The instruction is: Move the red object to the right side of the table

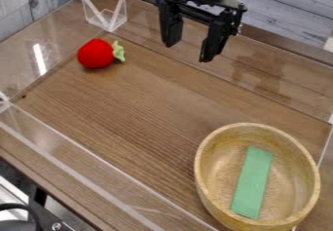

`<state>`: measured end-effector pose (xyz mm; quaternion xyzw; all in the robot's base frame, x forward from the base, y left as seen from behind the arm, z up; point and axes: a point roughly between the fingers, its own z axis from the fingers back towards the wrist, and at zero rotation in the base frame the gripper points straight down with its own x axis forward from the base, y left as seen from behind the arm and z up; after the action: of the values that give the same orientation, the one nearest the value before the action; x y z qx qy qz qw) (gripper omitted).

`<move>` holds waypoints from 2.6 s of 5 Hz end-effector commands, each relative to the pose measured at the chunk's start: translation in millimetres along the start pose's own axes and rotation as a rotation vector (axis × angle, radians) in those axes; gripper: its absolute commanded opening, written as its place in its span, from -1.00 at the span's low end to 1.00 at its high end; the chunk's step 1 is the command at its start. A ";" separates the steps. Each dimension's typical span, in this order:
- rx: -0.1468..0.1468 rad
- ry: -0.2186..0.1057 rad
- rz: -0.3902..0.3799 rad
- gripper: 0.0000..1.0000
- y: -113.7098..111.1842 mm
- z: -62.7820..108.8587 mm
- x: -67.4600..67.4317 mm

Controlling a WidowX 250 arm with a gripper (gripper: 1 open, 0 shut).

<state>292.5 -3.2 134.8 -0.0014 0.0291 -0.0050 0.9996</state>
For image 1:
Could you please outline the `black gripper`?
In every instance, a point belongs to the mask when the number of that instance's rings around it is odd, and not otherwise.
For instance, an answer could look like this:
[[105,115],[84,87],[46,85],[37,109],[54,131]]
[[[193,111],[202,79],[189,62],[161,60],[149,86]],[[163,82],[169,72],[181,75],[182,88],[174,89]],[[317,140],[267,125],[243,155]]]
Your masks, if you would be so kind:
[[198,61],[210,62],[221,54],[229,35],[237,35],[239,32],[242,15],[247,11],[246,5],[238,0],[155,0],[155,4],[161,40],[166,47],[171,47],[181,40],[182,17],[209,24]]

